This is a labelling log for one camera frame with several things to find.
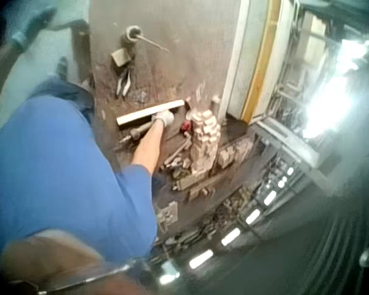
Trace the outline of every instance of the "white glove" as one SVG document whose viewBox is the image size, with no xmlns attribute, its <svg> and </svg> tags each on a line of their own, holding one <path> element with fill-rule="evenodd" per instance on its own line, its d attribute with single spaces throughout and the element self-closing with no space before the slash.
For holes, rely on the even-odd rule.
<svg viewBox="0 0 369 295">
<path fill-rule="evenodd" d="M 169 126 L 170 124 L 172 124 L 173 119 L 174 119 L 174 115 L 170 112 L 170 111 L 162 111 L 162 112 L 158 112 L 154 117 L 153 117 L 153 122 L 157 119 L 160 119 L 161 121 L 163 121 L 164 123 L 164 127 Z"/>
</svg>

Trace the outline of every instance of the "red object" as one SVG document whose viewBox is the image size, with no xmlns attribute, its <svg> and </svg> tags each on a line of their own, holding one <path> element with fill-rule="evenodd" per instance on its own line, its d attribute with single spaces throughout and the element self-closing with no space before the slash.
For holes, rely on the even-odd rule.
<svg viewBox="0 0 369 295">
<path fill-rule="evenodd" d="M 186 132 L 191 130 L 191 121 L 184 121 L 182 126 L 180 127 L 180 131 Z"/>
</svg>

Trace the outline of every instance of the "hand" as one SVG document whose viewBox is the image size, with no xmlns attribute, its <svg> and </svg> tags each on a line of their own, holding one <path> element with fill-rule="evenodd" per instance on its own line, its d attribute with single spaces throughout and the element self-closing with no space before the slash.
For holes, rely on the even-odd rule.
<svg viewBox="0 0 369 295">
<path fill-rule="evenodd" d="M 153 121 L 160 119 L 164 123 L 164 127 L 167 127 L 172 124 L 174 120 L 174 115 L 170 111 L 162 111 L 158 112 L 154 117 Z"/>
<path fill-rule="evenodd" d="M 33 15 L 22 25 L 12 39 L 22 48 L 26 50 L 34 41 L 38 32 L 46 27 L 48 22 L 56 13 L 55 6 L 47 6 L 46 8 L 33 12 Z"/>
</svg>

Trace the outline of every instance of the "worker's sleeve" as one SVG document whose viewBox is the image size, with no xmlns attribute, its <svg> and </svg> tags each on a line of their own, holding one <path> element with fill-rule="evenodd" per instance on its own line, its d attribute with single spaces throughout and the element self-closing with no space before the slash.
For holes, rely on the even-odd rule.
<svg viewBox="0 0 369 295">
<path fill-rule="evenodd" d="M 125 198 L 126 237 L 129 246 L 148 255 L 157 234 L 156 217 L 152 204 L 152 185 L 149 171 L 141 165 L 129 165 L 116 178 Z"/>
</svg>

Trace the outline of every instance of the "blue shirt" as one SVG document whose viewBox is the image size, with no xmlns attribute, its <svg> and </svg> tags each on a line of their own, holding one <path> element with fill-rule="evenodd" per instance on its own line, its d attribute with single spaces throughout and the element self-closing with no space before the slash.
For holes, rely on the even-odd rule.
<svg viewBox="0 0 369 295">
<path fill-rule="evenodd" d="M 69 101 L 25 101 L 0 131 L 0 254 L 46 229 L 73 234 L 106 260 L 149 254 L 157 232 L 151 176 L 115 174 Z"/>
</svg>

